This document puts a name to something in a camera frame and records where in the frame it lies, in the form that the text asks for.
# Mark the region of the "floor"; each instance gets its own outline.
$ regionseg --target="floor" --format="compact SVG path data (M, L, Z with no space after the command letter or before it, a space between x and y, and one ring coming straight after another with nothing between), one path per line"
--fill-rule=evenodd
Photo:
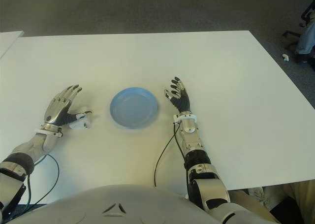
M250 30L315 108L315 71L293 62L284 49L289 40L282 37L285 30L302 30L299 17L311 1L0 0L0 31L41 36Z

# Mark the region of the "person's leg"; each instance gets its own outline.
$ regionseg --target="person's leg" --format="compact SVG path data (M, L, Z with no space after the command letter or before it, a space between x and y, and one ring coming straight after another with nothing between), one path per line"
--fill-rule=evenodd
M283 185L284 192L296 200L305 224L315 224L315 180Z
M315 19L312 19L301 34L296 47L297 54L309 54L315 45Z
M236 203L246 208L247 210L255 213L261 218L280 223L264 206L262 206L258 201L251 198L244 191L229 191L230 199L232 203Z

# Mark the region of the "wire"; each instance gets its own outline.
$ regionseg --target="wire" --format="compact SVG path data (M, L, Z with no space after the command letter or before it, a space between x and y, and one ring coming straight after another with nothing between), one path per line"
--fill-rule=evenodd
M40 164L46 158L46 156L47 155L45 155L41 160L39 160L37 163L35 163L34 166L37 166L38 164Z
M179 129L180 126L178 126L177 130L175 131L175 124L174 124L174 134L173 136L169 139L169 141L167 142L166 146L164 147L161 155L159 156L158 160L157 160L157 163L156 163L156 167L154 169L154 186L156 187L157 186L157 181L156 181L156 173L157 173L157 167L158 167L158 162L160 161L160 159L162 158L162 155L164 154L164 151L165 149L167 148L167 146L169 145L169 143L172 141L172 139L175 137L175 134L177 133L178 129Z
M178 140L177 140L177 137L176 137L176 133L174 132L174 137L175 137L175 141L176 141L176 144L179 148L179 150L181 151L181 154L183 156L183 159L185 161L185 156L184 156L184 153L183 153L183 150L181 149L179 143L178 143ZM186 187L187 187L187 192L188 192L188 185L189 185L189 180L188 180L188 171L186 170Z
M185 161L185 156L184 156L184 153L183 153L183 150L181 149L181 147L179 146L179 143L178 143L178 141L177 141L177 137L176 137L176 132L175 132L175 127L174 127L174 138L175 138L175 141L176 141L176 144L177 144L177 146L178 146L178 148L179 148L179 151L181 151L181 154L182 154L182 156L183 156L183 159L184 159L184 161Z
M47 156L47 155L45 155L41 160L39 160L37 163L35 163L34 166L40 164L40 163L46 158L46 156ZM32 198L32 190L31 190L30 177L31 177L31 175L29 174L29 175L28 175L28 193L29 193L29 199L28 199L28 202L27 202L27 204L26 204L25 209L24 209L24 210L22 211L22 213L19 214L19 215L24 214L24 213L26 212L26 210L27 210L27 209L29 208L29 206L30 206L30 202L31 202L31 198Z
M57 182L58 182L59 174L60 174L59 164L58 164L58 162L56 161L56 159L55 159L53 156L51 156L50 154L47 154L47 156L50 156L50 157L55 161L55 163L56 163L56 165L57 165L58 174L57 174L56 181L55 181L54 185L52 186L52 188L51 188L39 201L37 201L35 204L33 204L33 205L32 205L31 207L29 207L28 209L26 209L26 210L24 211L24 213L25 213L25 212L28 212L29 210L31 210L36 204L38 204L43 198L45 198L45 197L53 190L53 188L56 186L56 184L57 184Z
M46 156L47 155L45 155L41 160L39 160L37 163L34 163L34 166L37 166L38 164L40 164L45 158L46 158ZM34 205L32 205L31 207L30 207L30 202L31 202L31 198L32 198L32 190L31 190L31 181L30 181L30 178L31 178L31 175L29 174L28 175L28 181L27 181L27 183L28 183L28 193L29 193L29 198L28 198L28 202L27 202L27 204L26 204L26 207L24 208L24 210L21 212L21 213L19 213L19 214L16 214L16 215L14 215L13 217L11 217L9 220L7 220L7 221L5 221L5 222L2 222L2 224L5 224L5 223L7 223L7 222L9 222L9 221L11 221L11 220L13 220L13 219L15 219L15 218L17 218L17 217L19 217L19 216L21 216L21 215L23 215L23 214L25 214L27 211L29 211Z
M28 199L28 202L27 202L27 204L26 204L26 207L24 208L24 210L22 211L21 214L24 214L24 212L28 209L28 207L29 207L29 205L30 205L30 202L31 202L31 198L32 198L30 177L31 177L31 175L29 174L29 175L28 175L28 193L29 193L29 199Z

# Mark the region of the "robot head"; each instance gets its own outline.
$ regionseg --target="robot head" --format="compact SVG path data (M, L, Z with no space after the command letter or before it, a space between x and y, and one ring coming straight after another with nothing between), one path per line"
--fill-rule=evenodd
M156 188L96 188L22 215L11 224L219 224L188 200Z

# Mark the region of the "chair leg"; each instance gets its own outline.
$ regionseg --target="chair leg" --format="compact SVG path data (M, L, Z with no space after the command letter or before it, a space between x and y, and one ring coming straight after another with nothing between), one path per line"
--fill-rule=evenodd
M285 47L285 49L286 49L286 50L289 50L292 45L297 45L298 43L299 43L299 41L295 41L295 42L293 42L293 43L290 43L290 44L288 44L288 45Z
M283 37L287 37L288 34L291 34L291 35L294 35L294 36L297 36L297 37L300 37L301 34L299 33L296 33L296 32L292 32L292 31L286 31L282 34Z

